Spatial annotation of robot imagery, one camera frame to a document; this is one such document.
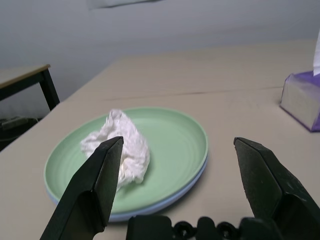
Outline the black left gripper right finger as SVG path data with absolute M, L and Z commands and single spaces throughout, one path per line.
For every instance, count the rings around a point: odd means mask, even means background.
M 318 240 L 320 208 L 302 183 L 262 144 L 243 137 L 233 144 L 253 215 L 273 220 L 285 240 Z

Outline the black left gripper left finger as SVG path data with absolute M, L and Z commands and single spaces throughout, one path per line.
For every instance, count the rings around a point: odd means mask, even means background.
M 92 240 L 108 225 L 117 190 L 124 139 L 102 142 L 72 176 L 42 240 Z

